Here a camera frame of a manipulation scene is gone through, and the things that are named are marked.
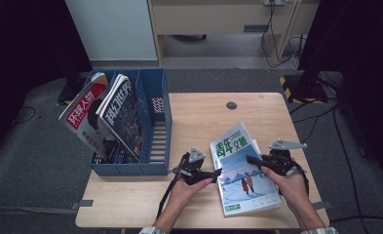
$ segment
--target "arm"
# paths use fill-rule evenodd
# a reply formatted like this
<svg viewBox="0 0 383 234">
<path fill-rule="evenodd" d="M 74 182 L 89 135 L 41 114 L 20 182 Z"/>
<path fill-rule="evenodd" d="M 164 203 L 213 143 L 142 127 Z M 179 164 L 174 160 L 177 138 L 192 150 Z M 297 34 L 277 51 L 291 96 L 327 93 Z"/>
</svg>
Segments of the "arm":
<svg viewBox="0 0 383 234">
<path fill-rule="evenodd" d="M 172 188 L 167 205 L 153 226 L 167 234 L 170 233 L 182 210 L 187 206 L 191 198 L 211 182 L 212 178 L 207 178 L 193 185 L 188 185 L 183 178 L 180 178 Z"/>
<path fill-rule="evenodd" d="M 261 171 L 279 186 L 302 231 L 326 227 L 309 200 L 300 173 L 280 176 L 266 167 L 261 167 Z"/>
</svg>

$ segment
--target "gray carpet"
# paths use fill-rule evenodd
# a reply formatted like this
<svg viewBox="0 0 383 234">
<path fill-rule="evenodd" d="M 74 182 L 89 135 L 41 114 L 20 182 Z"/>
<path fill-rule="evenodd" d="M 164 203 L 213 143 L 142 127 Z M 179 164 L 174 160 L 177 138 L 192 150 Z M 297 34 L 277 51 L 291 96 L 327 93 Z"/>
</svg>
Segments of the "gray carpet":
<svg viewBox="0 0 383 234">
<path fill-rule="evenodd" d="M 167 70 L 169 90 L 187 92 L 278 92 L 279 77 L 293 70 L 263 69 L 179 69 Z M 32 90 L 13 127 L 0 143 L 0 208 L 49 208 L 69 211 L 85 190 L 92 151 L 68 131 L 57 117 L 65 106 L 56 105 L 65 80 L 58 79 Z M 336 104 L 308 104 L 296 110 L 292 120 L 318 115 Z M 289 110 L 300 104 L 288 103 Z M 352 164 L 363 215 L 383 217 L 383 171 L 375 159 L 361 156 L 359 143 L 345 117 L 336 111 L 346 151 Z M 330 220 L 358 214 L 350 171 L 337 136 L 332 112 L 295 124 L 300 139 L 309 147 L 305 154 L 324 201 Z M 0 233 L 120 233 L 118 229 L 85 229 L 74 223 L 75 214 L 0 212 Z M 366 219 L 369 233 L 383 233 L 383 220 Z M 341 233 L 364 233 L 356 218 L 334 221 Z M 135 233 L 137 229 L 127 230 Z M 298 233 L 282 230 L 281 233 Z M 230 233 L 251 233 L 239 230 Z"/>
</svg>

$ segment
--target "person's right hand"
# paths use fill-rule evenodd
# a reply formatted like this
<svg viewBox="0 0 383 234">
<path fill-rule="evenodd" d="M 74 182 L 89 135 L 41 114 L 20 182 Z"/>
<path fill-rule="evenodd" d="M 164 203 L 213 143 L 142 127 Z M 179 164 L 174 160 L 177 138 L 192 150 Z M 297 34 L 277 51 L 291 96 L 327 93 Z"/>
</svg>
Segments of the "person's right hand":
<svg viewBox="0 0 383 234">
<path fill-rule="evenodd" d="M 303 175 L 294 172 L 281 176 L 266 167 L 261 167 L 261 171 L 279 186 L 288 208 L 293 212 L 302 230 L 326 227 L 309 200 Z"/>
</svg>

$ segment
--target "wooden table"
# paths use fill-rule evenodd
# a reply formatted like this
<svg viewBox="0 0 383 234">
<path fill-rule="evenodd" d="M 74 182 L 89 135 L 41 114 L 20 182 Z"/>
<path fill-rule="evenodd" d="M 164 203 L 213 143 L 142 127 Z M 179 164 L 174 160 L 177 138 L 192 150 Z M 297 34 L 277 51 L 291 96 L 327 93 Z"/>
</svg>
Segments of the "wooden table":
<svg viewBox="0 0 383 234">
<path fill-rule="evenodd" d="M 237 103 L 228 109 L 227 102 Z M 288 114 L 284 98 L 276 93 L 198 93 L 170 94 L 172 110 L 172 146 L 170 168 L 195 146 L 207 154 L 203 171 L 213 171 L 210 142 L 238 122 L 243 122 L 260 150 L 268 153 L 268 145 L 277 138 L 299 142 Z M 295 158 L 310 180 L 310 199 L 321 197 L 302 149 L 293 149 Z M 167 176 L 99 177 L 92 171 L 83 200 L 94 200 L 91 207 L 81 207 L 76 216 L 79 227 L 130 228 L 151 225 L 159 203 L 172 180 Z M 318 210 L 328 225 L 326 210 Z M 286 202 L 281 208 L 224 217 L 218 185 L 200 191 L 184 209 L 174 228 L 297 228 L 294 215 Z"/>
</svg>

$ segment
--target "book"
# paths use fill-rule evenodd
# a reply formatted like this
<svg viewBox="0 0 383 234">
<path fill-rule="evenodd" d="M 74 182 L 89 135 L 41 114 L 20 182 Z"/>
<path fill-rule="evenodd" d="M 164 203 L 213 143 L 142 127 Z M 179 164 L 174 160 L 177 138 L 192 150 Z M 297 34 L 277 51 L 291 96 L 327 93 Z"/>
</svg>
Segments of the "book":
<svg viewBox="0 0 383 234">
<path fill-rule="evenodd" d="M 112 84 L 96 114 L 139 162 L 143 135 L 134 84 L 123 74 L 118 74 Z"/>
<path fill-rule="evenodd" d="M 59 120 L 96 154 L 107 162 L 118 141 L 98 121 L 96 110 L 108 94 L 108 81 L 103 72 L 92 75 L 90 82 L 60 114 Z"/>
<path fill-rule="evenodd" d="M 224 216 L 275 209 L 281 206 L 278 189 L 247 156 L 261 154 L 243 123 L 210 143 L 215 169 L 222 168 L 218 187 Z"/>
</svg>

